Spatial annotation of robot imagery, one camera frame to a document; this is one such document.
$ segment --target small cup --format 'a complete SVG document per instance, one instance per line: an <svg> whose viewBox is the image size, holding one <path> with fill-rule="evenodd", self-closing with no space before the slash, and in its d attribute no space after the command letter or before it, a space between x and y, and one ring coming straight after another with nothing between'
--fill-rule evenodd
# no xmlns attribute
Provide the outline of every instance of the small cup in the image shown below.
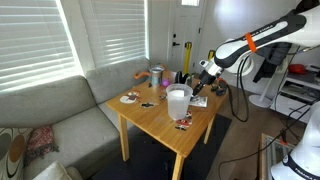
<svg viewBox="0 0 320 180"><path fill-rule="evenodd" d="M154 65L149 68L152 86L161 85L163 70L164 68L160 65Z"/></svg>
<svg viewBox="0 0 320 180"><path fill-rule="evenodd" d="M183 119L188 110L192 88L185 84L171 84L166 92L169 117L173 120Z"/></svg>

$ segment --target couch cushion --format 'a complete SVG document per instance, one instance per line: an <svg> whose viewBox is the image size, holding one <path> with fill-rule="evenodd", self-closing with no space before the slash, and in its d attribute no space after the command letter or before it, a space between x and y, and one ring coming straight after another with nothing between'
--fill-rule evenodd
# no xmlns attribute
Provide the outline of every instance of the couch cushion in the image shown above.
<svg viewBox="0 0 320 180"><path fill-rule="evenodd" d="M146 59L125 61L88 71L86 78L97 104L100 104L145 81L145 77L134 79L133 73L148 69L149 61Z"/></svg>
<svg viewBox="0 0 320 180"><path fill-rule="evenodd" d="M102 112L108 116L112 124L118 129L119 131L119 122L118 122L118 115L115 111L110 109L105 105L105 103L101 103L98 107L102 110ZM140 130L137 126L133 125L130 121L127 121L127 129L128 129L128 137L129 139L133 138L138 134L142 134L142 130Z"/></svg>
<svg viewBox="0 0 320 180"><path fill-rule="evenodd" d="M33 180L72 180L66 169L58 162L53 162Z"/></svg>
<svg viewBox="0 0 320 180"><path fill-rule="evenodd" d="M0 127L54 124L95 106L83 76L42 84L0 96Z"/></svg>
<svg viewBox="0 0 320 180"><path fill-rule="evenodd" d="M32 161L25 168L24 179L32 179L54 161L59 161L64 167L73 166L81 172L120 146L119 132L98 107L52 127L60 152Z"/></svg>

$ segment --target white wall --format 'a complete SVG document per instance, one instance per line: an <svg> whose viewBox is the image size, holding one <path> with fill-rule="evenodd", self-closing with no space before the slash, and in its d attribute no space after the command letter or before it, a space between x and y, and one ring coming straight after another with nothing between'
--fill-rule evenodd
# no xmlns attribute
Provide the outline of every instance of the white wall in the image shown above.
<svg viewBox="0 0 320 180"><path fill-rule="evenodd" d="M305 53L297 54L292 63L301 63L305 65L316 65L320 67L320 48L316 48Z"/></svg>
<svg viewBox="0 0 320 180"><path fill-rule="evenodd" d="M149 0L149 48L151 64L168 62L169 0Z"/></svg>
<svg viewBox="0 0 320 180"><path fill-rule="evenodd" d="M206 59L210 49L217 49L229 38L241 37L247 32L277 20L296 5L296 0L209 0L198 59ZM248 91L261 94L269 78L263 78L258 83L252 82L263 62L263 58L258 55L253 54L252 58L255 61L255 68L243 78L244 86ZM236 84L233 75L225 72L222 77L228 83ZM275 75L267 97L273 98L276 94L281 78L281 74Z"/></svg>

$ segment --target wooden table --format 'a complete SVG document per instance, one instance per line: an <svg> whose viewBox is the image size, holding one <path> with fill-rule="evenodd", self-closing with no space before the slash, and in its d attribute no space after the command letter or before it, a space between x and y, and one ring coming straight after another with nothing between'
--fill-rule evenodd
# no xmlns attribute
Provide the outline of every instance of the wooden table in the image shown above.
<svg viewBox="0 0 320 180"><path fill-rule="evenodd" d="M171 82L173 82L174 75L175 73L167 71L163 74ZM189 106L189 110L192 113L192 125L186 131L175 128L177 124L168 116L167 100L159 98L160 95L165 93L165 88L149 87L149 81L107 101L106 105L118 113L123 160L129 159L126 123L126 120L128 120L177 153L172 179L180 179L184 159L192 151L206 129L204 143L207 143L215 115L228 96L227 94L216 96L210 89L211 86L206 86L199 93L200 96L208 97L207 108ZM121 103L120 98L130 91L140 92L140 98L133 104ZM152 102L156 105L151 108L142 108L140 105L144 102Z"/></svg>

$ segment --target window blinds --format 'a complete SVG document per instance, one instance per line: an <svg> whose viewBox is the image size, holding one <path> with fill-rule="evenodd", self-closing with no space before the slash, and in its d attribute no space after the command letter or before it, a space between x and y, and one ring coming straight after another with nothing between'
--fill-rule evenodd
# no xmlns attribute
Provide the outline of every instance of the window blinds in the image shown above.
<svg viewBox="0 0 320 180"><path fill-rule="evenodd" d="M0 1L0 92L78 70L55 0Z"/></svg>
<svg viewBox="0 0 320 180"><path fill-rule="evenodd" d="M146 58L144 0L79 0L96 67Z"/></svg>

